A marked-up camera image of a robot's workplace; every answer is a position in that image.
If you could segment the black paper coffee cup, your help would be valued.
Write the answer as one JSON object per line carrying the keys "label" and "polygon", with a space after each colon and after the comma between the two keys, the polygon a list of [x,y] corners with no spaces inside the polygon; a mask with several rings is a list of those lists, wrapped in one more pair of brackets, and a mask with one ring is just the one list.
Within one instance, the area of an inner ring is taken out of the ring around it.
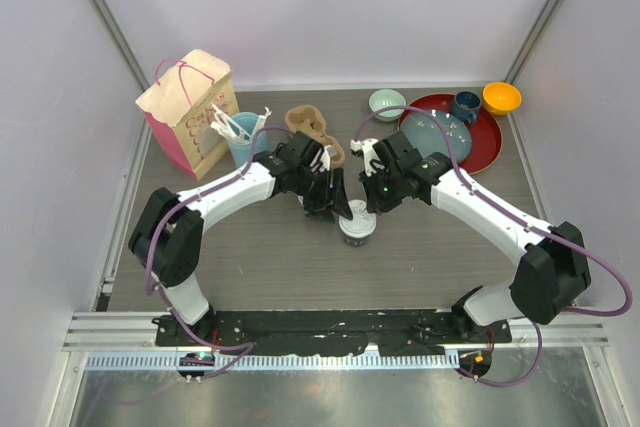
{"label": "black paper coffee cup", "polygon": [[361,247],[363,245],[366,245],[372,234],[372,230],[362,232],[356,232],[353,230],[342,230],[344,241],[352,247]]}

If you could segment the pink kraft paper bag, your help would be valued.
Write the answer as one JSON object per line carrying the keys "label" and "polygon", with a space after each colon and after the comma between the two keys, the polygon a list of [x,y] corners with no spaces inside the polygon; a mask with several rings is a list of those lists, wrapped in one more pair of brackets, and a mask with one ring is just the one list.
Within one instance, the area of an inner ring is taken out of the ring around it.
{"label": "pink kraft paper bag", "polygon": [[162,61],[136,105],[171,164],[195,179],[228,151],[227,141],[211,127],[214,114],[239,112],[231,67],[201,49]]}

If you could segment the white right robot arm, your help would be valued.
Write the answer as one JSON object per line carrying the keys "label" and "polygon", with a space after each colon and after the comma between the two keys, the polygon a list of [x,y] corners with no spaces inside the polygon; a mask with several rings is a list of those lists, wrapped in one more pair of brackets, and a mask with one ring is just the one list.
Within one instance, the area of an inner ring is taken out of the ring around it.
{"label": "white right robot arm", "polygon": [[364,163],[359,180],[368,212],[387,213],[406,198],[419,199],[463,221],[515,266],[512,280],[476,287],[454,303],[451,327],[460,340],[475,341],[489,325],[511,318],[547,325],[589,287],[582,234],[574,225],[554,227],[514,208],[455,169],[447,155],[423,156],[401,131],[353,140],[350,149]]}

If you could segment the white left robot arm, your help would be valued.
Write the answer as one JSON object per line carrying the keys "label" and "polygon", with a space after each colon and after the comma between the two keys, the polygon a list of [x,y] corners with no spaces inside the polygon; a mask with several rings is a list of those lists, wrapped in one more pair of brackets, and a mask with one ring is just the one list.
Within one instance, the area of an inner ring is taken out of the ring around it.
{"label": "white left robot arm", "polygon": [[203,234],[281,193],[300,197],[308,217],[351,220],[344,172],[330,163],[320,142],[295,132],[273,151],[253,153],[241,167],[204,186],[181,193],[160,188],[151,194],[128,248],[145,268],[146,289],[159,290],[180,318],[177,330],[187,343],[203,345],[213,332],[213,307],[195,275]]}

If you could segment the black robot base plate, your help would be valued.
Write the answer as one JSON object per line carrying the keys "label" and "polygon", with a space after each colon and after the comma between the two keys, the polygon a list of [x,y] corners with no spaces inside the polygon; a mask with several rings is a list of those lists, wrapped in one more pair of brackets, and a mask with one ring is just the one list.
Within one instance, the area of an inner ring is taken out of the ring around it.
{"label": "black robot base plate", "polygon": [[435,309],[217,311],[193,329],[202,340],[258,356],[358,356],[369,345],[384,357],[442,353],[448,345],[512,341],[505,320],[473,327]]}

